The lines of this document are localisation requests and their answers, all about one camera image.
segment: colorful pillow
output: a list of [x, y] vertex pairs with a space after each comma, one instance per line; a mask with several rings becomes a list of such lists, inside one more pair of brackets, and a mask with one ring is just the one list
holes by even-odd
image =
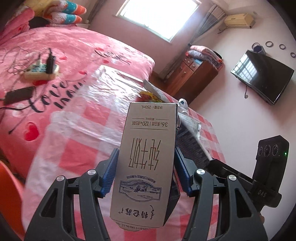
[[223, 63], [223, 60], [220, 59], [211, 49], [205, 47], [205, 46], [200, 46], [200, 45], [192, 45], [190, 47], [191, 50], [195, 50], [198, 52], [201, 52], [202, 54], [206, 54], [211, 56], [213, 59], [215, 59], [219, 63]]
[[67, 14], [82, 15], [86, 13], [86, 8], [73, 2], [60, 0], [51, 2], [44, 12], [63, 12]]
[[82, 18], [75, 14], [67, 14], [63, 12], [51, 12], [43, 15], [43, 18], [50, 23], [73, 24], [82, 22]]

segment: tv screen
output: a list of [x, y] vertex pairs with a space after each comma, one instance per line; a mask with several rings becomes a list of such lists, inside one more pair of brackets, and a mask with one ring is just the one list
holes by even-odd
[[269, 104], [275, 104], [294, 70], [273, 58], [248, 50], [231, 73]]

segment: window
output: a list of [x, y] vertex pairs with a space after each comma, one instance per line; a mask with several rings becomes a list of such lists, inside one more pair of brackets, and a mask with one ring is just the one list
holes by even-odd
[[198, 6], [197, 0], [126, 0], [116, 16], [171, 41]]

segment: camera lens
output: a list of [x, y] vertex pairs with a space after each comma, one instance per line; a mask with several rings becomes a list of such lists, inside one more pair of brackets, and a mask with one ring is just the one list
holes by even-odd
[[272, 148], [272, 154], [275, 156], [277, 154], [278, 150], [279, 150], [279, 147], [277, 145], [274, 145]]
[[263, 152], [263, 147], [261, 146], [258, 150], [258, 155], [260, 156], [262, 154], [262, 152]]
[[264, 148], [264, 156], [268, 156], [270, 154], [270, 145], [266, 145]]

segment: wooden dresser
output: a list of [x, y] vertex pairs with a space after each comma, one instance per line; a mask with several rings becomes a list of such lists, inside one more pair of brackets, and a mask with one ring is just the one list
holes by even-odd
[[218, 71], [208, 61], [199, 64], [185, 57], [168, 78], [165, 92], [177, 100], [184, 98], [190, 104], [217, 74]]

